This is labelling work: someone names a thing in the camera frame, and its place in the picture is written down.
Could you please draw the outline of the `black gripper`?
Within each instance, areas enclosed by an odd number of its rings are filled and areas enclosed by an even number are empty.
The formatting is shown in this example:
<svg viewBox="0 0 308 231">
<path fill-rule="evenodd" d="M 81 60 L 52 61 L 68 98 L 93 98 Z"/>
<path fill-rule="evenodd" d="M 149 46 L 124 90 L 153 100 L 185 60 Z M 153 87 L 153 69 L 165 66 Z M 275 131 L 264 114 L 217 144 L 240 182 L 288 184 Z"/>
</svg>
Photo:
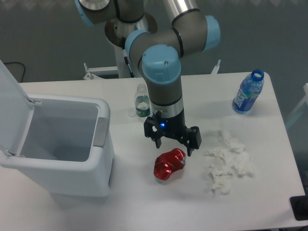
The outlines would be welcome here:
<svg viewBox="0 0 308 231">
<path fill-rule="evenodd" d="M 187 148 L 187 155 L 191 156 L 201 145 L 201 133 L 197 126 L 186 127 L 184 109 L 170 118 L 163 118 L 161 112 L 148 116 L 143 124 L 144 135 L 155 142 L 156 148 L 161 146 L 161 137 L 179 141 Z"/>
</svg>

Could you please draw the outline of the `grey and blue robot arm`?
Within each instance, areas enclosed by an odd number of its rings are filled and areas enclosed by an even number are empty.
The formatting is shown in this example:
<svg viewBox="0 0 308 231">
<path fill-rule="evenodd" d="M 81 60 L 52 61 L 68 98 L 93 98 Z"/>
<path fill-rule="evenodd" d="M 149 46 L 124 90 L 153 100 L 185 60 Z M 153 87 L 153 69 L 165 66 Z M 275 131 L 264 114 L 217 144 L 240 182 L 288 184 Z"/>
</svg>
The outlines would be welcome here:
<svg viewBox="0 0 308 231">
<path fill-rule="evenodd" d="M 185 125 L 180 59 L 218 45 L 220 26 L 215 17 L 203 15 L 193 0 L 166 0 L 171 28 L 152 33 L 141 0 L 77 0 L 83 21 L 90 25 L 114 21 L 124 29 L 115 31 L 119 46 L 145 80 L 152 116 L 144 122 L 144 134 L 161 146 L 161 138 L 177 140 L 187 154 L 198 149 L 202 139 L 197 126 Z"/>
</svg>

